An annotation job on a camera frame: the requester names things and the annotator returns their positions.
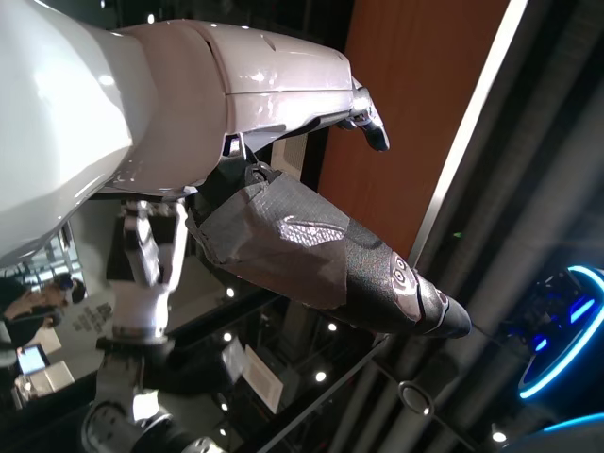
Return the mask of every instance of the white robot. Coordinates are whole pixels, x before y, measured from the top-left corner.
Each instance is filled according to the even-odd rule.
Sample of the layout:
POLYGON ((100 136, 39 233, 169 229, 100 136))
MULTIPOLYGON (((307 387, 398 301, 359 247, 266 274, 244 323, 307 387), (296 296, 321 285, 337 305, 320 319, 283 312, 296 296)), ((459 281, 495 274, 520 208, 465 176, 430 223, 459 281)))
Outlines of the white robot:
MULTIPOLYGON (((164 441, 178 451, 216 448, 181 434, 159 410, 137 411, 137 400, 157 401, 145 388, 165 384, 146 376, 150 368, 162 376, 171 353, 167 301, 188 230, 215 265, 355 326, 469 332, 465 310, 373 233, 254 161, 274 140, 331 125, 389 148, 341 53, 196 21, 108 32, 38 0, 1 0, 0 66, 0 266, 34 254, 92 195, 125 200, 108 268, 113 337, 99 344, 106 356, 82 428, 88 451, 151 451, 164 441), (228 161, 242 165, 237 190, 187 220, 179 200, 228 161)), ((236 379, 241 346, 222 354, 225 379, 236 379)))

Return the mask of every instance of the spotlight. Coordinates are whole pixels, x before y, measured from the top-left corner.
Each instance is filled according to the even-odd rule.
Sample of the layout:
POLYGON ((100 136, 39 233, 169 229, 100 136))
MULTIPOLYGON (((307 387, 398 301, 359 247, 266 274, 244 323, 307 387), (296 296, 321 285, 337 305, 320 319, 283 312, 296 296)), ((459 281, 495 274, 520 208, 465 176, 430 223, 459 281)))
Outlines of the spotlight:
POLYGON ((499 427, 495 423, 491 425, 491 432, 493 440, 498 444, 502 444, 508 440, 508 436, 501 432, 501 429, 499 429, 499 427))

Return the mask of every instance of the duct tape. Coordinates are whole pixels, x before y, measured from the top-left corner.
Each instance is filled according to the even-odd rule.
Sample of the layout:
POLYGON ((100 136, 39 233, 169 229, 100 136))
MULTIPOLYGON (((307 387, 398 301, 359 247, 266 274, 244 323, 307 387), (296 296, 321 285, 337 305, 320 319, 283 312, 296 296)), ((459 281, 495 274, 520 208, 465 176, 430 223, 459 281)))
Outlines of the duct tape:
POLYGON ((346 301, 348 222, 321 195, 281 174, 239 190, 200 225, 190 215, 187 227, 212 264, 328 310, 346 301))

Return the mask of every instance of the blue led ring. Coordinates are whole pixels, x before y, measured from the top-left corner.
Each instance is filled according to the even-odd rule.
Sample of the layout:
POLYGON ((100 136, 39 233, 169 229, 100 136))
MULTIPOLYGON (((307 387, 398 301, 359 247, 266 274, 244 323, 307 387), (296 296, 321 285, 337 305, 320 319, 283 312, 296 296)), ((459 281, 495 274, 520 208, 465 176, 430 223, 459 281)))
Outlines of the blue led ring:
MULTIPOLYGON (((570 272, 584 274, 585 276, 590 278, 604 295, 604 279, 602 279, 599 274, 583 266, 572 266, 569 267, 568 270, 570 272)), ((602 322, 604 322, 604 306, 600 308, 596 317, 594 317, 592 323, 587 328, 582 330, 578 334, 578 336, 575 337, 575 340, 571 343, 571 345, 566 348, 563 357, 560 360, 549 365, 549 367, 547 367, 545 375, 541 377, 536 383, 528 386, 526 390, 521 390, 520 397, 523 399, 530 398, 531 396, 542 390, 552 380, 554 380, 556 376, 559 375, 562 370, 570 364, 571 361, 573 361, 573 359, 579 354, 581 349, 585 347, 589 340, 594 336, 602 322)))

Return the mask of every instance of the orange wall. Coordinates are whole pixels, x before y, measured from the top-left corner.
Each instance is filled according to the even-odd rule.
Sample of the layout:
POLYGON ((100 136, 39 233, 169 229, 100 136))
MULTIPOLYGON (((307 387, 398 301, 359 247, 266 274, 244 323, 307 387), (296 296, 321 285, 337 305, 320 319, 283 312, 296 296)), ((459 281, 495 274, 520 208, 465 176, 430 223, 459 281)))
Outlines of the orange wall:
POLYGON ((319 193, 411 251, 507 0, 356 0, 346 55, 390 137, 329 131, 319 193))

